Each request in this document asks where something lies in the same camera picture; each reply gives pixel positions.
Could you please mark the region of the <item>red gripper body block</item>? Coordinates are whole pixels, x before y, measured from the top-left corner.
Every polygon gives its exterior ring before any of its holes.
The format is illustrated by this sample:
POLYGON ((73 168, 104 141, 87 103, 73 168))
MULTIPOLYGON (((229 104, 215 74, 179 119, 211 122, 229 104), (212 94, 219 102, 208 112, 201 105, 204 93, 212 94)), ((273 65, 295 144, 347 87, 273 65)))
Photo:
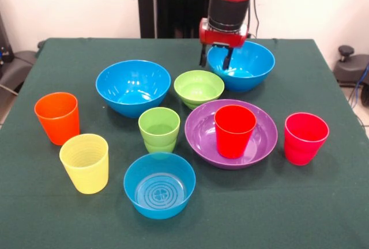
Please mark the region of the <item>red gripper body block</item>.
POLYGON ((199 40, 206 45, 222 45, 231 48, 241 47, 247 37, 248 26, 242 24, 236 32, 222 32, 212 28, 207 18, 202 18, 199 24, 199 40))

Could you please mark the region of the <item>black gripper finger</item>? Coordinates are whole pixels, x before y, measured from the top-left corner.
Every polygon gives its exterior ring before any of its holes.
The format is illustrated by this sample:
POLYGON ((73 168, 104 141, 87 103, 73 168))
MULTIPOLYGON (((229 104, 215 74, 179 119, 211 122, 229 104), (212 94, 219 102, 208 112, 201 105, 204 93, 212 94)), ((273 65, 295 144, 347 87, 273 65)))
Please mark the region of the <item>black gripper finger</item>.
POLYGON ((223 70, 228 70, 229 68, 229 63, 231 61, 231 57, 232 57, 232 47, 227 47, 227 54, 224 58, 224 62, 223 62, 223 70))
POLYGON ((207 63, 206 48, 207 48, 207 45, 202 43, 201 44, 201 55, 200 55, 200 60, 199 60, 199 65, 201 67, 205 67, 207 63))

